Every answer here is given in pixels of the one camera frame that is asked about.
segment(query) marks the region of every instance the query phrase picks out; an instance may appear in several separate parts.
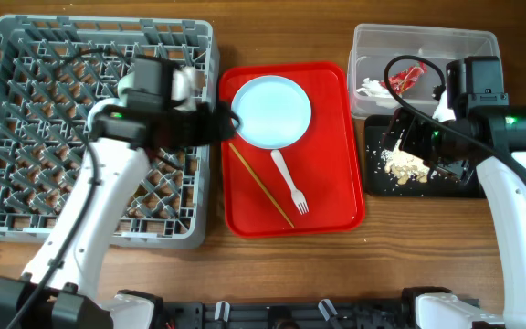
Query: plate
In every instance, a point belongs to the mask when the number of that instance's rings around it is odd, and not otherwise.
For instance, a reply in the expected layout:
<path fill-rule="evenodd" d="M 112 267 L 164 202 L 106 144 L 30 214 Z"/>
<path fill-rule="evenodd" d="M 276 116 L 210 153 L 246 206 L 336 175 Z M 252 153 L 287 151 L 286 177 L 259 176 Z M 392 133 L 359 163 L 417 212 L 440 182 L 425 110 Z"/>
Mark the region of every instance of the plate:
<path fill-rule="evenodd" d="M 247 82 L 237 92 L 231 108 L 241 119 L 238 134 L 247 143 L 269 150 L 297 142 L 311 120 L 306 92 L 280 76 L 262 76 Z"/>

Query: food scrap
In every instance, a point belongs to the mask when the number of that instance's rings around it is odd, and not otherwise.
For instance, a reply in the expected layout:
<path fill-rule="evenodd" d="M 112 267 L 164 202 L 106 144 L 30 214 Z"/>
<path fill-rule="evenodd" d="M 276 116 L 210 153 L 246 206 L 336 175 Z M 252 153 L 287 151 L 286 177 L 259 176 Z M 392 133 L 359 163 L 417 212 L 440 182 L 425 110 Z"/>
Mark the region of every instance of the food scrap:
<path fill-rule="evenodd" d="M 364 92 L 369 97 L 393 98 L 389 90 L 381 85 L 381 81 L 370 80 L 369 78 L 365 78 L 362 87 L 356 91 Z"/>
<path fill-rule="evenodd" d="M 419 183 L 427 183 L 429 167 L 423 164 L 423 160 L 412 156 L 407 152 L 399 150 L 401 140 L 397 141 L 393 151 L 383 150 L 381 160 L 385 162 L 384 171 L 397 178 L 398 185 L 406 184 L 410 179 Z"/>

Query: dish rack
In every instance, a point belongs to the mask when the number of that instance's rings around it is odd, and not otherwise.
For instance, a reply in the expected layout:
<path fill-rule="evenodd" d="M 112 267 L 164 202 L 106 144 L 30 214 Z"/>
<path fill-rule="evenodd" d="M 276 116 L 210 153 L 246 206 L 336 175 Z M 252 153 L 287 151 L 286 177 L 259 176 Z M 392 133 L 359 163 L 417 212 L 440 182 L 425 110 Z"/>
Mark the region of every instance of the dish rack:
<path fill-rule="evenodd" d="M 82 56 L 52 76 L 64 58 L 92 48 L 110 52 Z M 78 178 L 85 151 L 58 112 L 71 116 L 76 129 L 87 135 L 90 109 L 97 101 L 116 97 L 119 79 L 134 70 L 125 59 L 136 55 L 194 66 L 204 82 L 196 100 L 215 104 L 219 53 L 205 21 L 0 18 L 0 241 L 46 239 Z M 183 170 L 152 164 L 111 244 L 195 248 L 203 242 L 209 147 L 162 150 L 161 155 Z"/>

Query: white plastic fork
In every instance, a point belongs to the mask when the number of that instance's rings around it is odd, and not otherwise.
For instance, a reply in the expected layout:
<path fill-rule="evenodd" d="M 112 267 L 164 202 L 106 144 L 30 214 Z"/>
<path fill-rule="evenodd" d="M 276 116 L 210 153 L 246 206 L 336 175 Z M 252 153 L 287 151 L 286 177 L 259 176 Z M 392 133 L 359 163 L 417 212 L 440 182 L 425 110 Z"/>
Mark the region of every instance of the white plastic fork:
<path fill-rule="evenodd" d="M 308 209 L 306 198 L 303 196 L 303 193 L 301 193 L 301 191 L 296 188 L 295 184 L 293 184 L 293 180 L 289 174 L 288 166 L 285 164 L 285 160 L 283 160 L 283 155 L 281 155 L 281 152 L 279 150 L 271 151 L 271 158 L 273 158 L 273 162 L 278 167 L 283 179 L 285 179 L 285 182 L 288 183 L 289 190 L 291 190 L 291 199 L 293 200 L 293 203 L 296 204 L 300 214 L 303 215 L 309 212 L 310 210 Z"/>

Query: wooden chopstick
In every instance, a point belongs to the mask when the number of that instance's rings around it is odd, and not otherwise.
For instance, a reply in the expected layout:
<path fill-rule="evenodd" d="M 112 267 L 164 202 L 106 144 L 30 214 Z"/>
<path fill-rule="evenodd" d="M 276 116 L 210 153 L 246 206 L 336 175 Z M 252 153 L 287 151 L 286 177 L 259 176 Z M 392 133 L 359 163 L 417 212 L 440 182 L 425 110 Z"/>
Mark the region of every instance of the wooden chopstick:
<path fill-rule="evenodd" d="M 255 172 L 253 171 L 253 169 L 251 169 L 251 166 L 248 165 L 247 161 L 245 160 L 245 158 L 243 157 L 243 155 L 241 155 L 241 153 L 238 152 L 238 150 L 236 149 L 236 147 L 232 144 L 232 143 L 229 143 L 228 146 L 230 146 L 230 148 L 233 150 L 233 152 L 235 152 L 235 154 L 237 155 L 238 157 L 238 160 L 240 160 L 243 165 L 245 165 L 245 168 L 249 171 L 249 173 L 251 174 L 251 176 L 253 176 L 253 179 L 255 179 L 255 181 L 257 182 L 257 184 L 259 184 L 259 187 L 261 187 L 261 189 L 263 190 L 263 192 L 265 192 L 265 194 L 267 195 L 267 197 L 269 198 L 269 200 L 271 200 L 271 202 L 273 203 L 273 205 L 275 206 L 275 208 L 277 208 L 279 210 L 279 212 L 281 213 L 281 215 L 285 218 L 285 220 L 288 221 L 289 225 L 291 226 L 291 228 L 295 228 L 293 226 L 293 223 L 291 222 L 291 220 L 289 220 L 288 218 L 288 215 L 286 215 L 286 213 L 283 211 L 283 209 L 281 209 L 281 207 L 279 206 L 278 202 L 275 201 L 275 198 L 273 198 L 273 196 L 271 195 L 271 193 L 269 193 L 269 191 L 267 190 L 267 188 L 263 185 L 263 183 L 261 182 L 261 180 L 259 179 L 259 177 L 257 177 L 257 175 L 255 174 Z"/>

